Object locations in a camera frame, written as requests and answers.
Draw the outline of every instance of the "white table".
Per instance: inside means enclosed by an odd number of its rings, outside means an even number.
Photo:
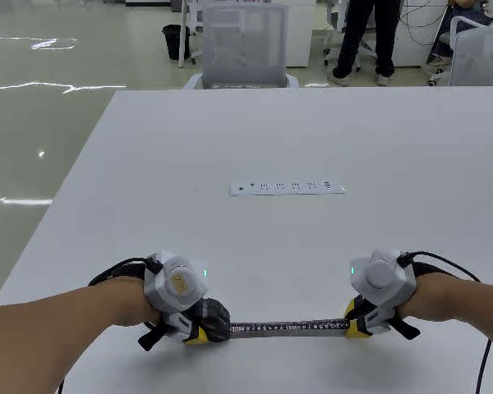
[[[234,180],[314,175],[347,194],[228,195]],[[209,261],[209,296],[234,320],[337,317],[353,296],[348,260],[389,247],[440,252],[493,283],[493,88],[122,91],[0,304],[168,248]],[[149,354],[142,327],[110,328],[65,392],[473,393],[483,336],[411,323],[414,341],[164,340]],[[493,353],[484,385],[493,393]]]

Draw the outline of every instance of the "cable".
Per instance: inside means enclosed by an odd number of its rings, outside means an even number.
[[[438,254],[434,254],[434,253],[431,253],[431,252],[421,252],[420,251],[420,252],[410,252],[410,253],[407,253],[407,256],[406,257],[413,258],[413,257],[416,257],[416,256],[428,256],[428,257],[432,257],[433,259],[437,259],[437,260],[443,261],[444,263],[450,265],[451,267],[454,267],[454,268],[458,269],[459,271],[462,271],[463,273],[465,273],[466,275],[468,275],[473,281],[480,282],[481,283],[481,280],[478,279],[477,276],[475,276],[472,273],[470,273],[466,268],[460,267],[458,264],[453,263],[451,260],[447,260],[445,257],[439,256]]]
[[[400,22],[402,22],[408,28],[408,33],[409,33],[409,36],[411,37],[411,40],[415,44],[418,44],[418,45],[421,45],[421,46],[429,46],[429,45],[433,45],[434,43],[421,43],[420,41],[418,41],[417,39],[414,38],[414,36],[412,35],[412,32],[411,32],[411,28],[419,29],[419,28],[431,26],[431,25],[435,24],[437,21],[439,21],[442,18],[442,16],[444,16],[444,14],[446,12],[446,10],[444,9],[444,12],[442,12],[435,20],[433,20],[432,22],[429,22],[429,23],[427,23],[425,25],[420,25],[420,26],[411,26],[411,25],[409,25],[409,14],[411,14],[411,13],[413,13],[415,11],[421,10],[423,7],[427,7],[429,5],[429,3],[430,3],[430,1],[425,2],[421,6],[418,6],[417,8],[415,8],[414,10],[408,11],[405,14],[405,21],[402,19],[402,17],[400,17]],[[408,0],[405,0],[405,6],[406,7],[409,7],[409,1]]]
[[[99,283],[105,281],[106,279],[108,279],[111,276],[113,271],[115,271],[117,268],[122,267],[123,265],[126,265],[128,263],[135,263],[135,262],[148,263],[149,261],[150,261],[149,259],[145,259],[143,257],[131,257],[129,259],[123,260],[120,263],[116,263],[111,268],[108,268],[106,271],[104,271],[104,272],[100,273],[99,275],[97,275],[96,277],[94,277],[91,280],[89,286],[98,285]]]
[[[459,271],[462,271],[463,273],[468,275],[473,281],[481,283],[481,280],[478,279],[476,275],[470,273],[466,268],[460,267],[458,264],[453,263],[451,260],[447,260],[445,257],[439,256],[438,254],[434,254],[431,252],[422,252],[422,251],[410,252],[406,254],[406,257],[411,259],[413,259],[416,256],[428,256],[428,257],[432,257],[433,259],[443,261],[444,263],[450,265],[451,267],[454,267]],[[484,369],[486,369],[486,362],[487,362],[487,357],[490,354],[490,349],[491,349],[491,339],[488,339],[486,342],[486,348],[484,349],[484,354],[482,355],[480,368],[478,369],[477,386],[475,388],[475,394],[480,394],[480,390],[482,387],[482,378],[484,377]]]
[[[129,264],[129,263],[149,263],[150,259],[149,258],[143,258],[143,257],[131,257],[129,259],[125,259],[119,263],[116,263],[112,267],[108,268],[107,270],[103,271],[96,277],[94,277],[91,282],[89,283],[88,286],[94,286],[98,285],[101,282],[104,282],[105,280],[109,279],[112,276],[113,271],[115,271],[117,268],[122,267],[123,265]],[[61,381],[60,385],[58,386],[57,394],[62,394],[62,391],[64,390],[64,382],[65,378]]]

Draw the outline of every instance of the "shoe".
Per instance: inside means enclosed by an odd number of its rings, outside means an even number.
[[[437,67],[437,68],[441,68],[441,67],[445,67],[445,66],[448,66],[449,64],[451,64],[453,58],[449,57],[449,56],[435,56],[433,57],[433,59],[427,64],[429,67]]]
[[[348,86],[348,76],[344,78],[336,78],[332,73],[332,70],[327,73],[327,80],[334,82],[336,85],[346,88]]]
[[[387,86],[389,84],[389,77],[381,74],[376,75],[376,84],[378,86]]]

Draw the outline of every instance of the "yellow grip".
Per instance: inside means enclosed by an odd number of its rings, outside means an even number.
[[[184,343],[186,343],[187,345],[202,345],[207,342],[208,337],[206,336],[205,330],[199,327],[199,334],[197,335],[197,338],[190,339],[188,341],[185,341]]]
[[[355,299],[353,298],[347,305],[347,309],[345,310],[344,316],[347,316],[347,314],[354,309],[354,301]],[[349,322],[348,330],[345,332],[345,337],[350,338],[350,339],[365,339],[370,337],[369,334],[363,332],[362,330],[365,330],[365,320],[364,318],[359,318],[359,319],[354,319]]]
[[[356,320],[351,320],[348,326],[348,330],[347,332],[345,332],[345,337],[350,339],[365,339],[370,336],[358,329]]]

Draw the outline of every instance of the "white chair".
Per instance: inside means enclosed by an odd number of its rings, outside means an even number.
[[[204,89],[221,87],[298,87],[285,74],[288,8],[260,2],[212,2],[203,8],[203,72],[184,89],[201,80]]]
[[[476,28],[480,28],[480,29],[485,29],[486,25],[483,25],[481,23],[478,23],[478,22],[475,22],[475,21],[472,21],[464,16],[455,16],[453,19],[451,19],[451,24],[450,24],[450,30],[449,30],[449,33],[443,33],[440,37],[439,37],[439,41],[443,44],[447,44],[449,45],[449,47],[454,51],[454,48],[455,48],[455,45],[456,45],[456,42],[457,42],[457,36],[458,36],[458,23],[459,22],[463,22],[467,25],[470,25],[470,26],[473,26],[473,27],[476,27]],[[450,68],[451,67],[446,67],[446,69],[444,68],[440,68],[436,71],[435,74],[433,74],[429,80],[427,81],[427,84],[429,86],[435,86],[437,81],[438,80],[441,80],[441,79],[444,79],[444,78],[449,78],[450,75],[451,75],[451,71],[450,71]]]
[[[463,31],[454,40],[449,86],[493,86],[493,26]]]
[[[270,0],[187,0],[188,6],[188,23],[190,36],[197,41],[197,47],[201,47],[200,34],[203,31],[203,8],[208,2],[270,2]],[[202,50],[197,50],[190,54],[190,64],[196,64],[196,59],[202,55]]]
[[[332,44],[332,38],[334,36],[334,32],[338,32],[339,34],[345,33],[345,27],[347,25],[346,17],[348,11],[348,4],[350,0],[327,0],[327,24],[332,27],[332,30],[329,29],[329,33],[325,36],[325,40],[323,42],[323,63],[325,66],[329,65],[330,59],[336,59],[339,57],[339,52],[341,50],[341,44]],[[369,16],[369,22],[367,23],[367,27],[365,30],[366,34],[375,33],[376,28],[374,25],[374,11]],[[360,62],[359,55],[368,55],[371,57],[376,57],[375,51],[372,50],[371,46],[365,41],[362,40],[360,42],[360,48],[358,49],[358,54],[356,55],[356,71],[362,70],[362,64]]]

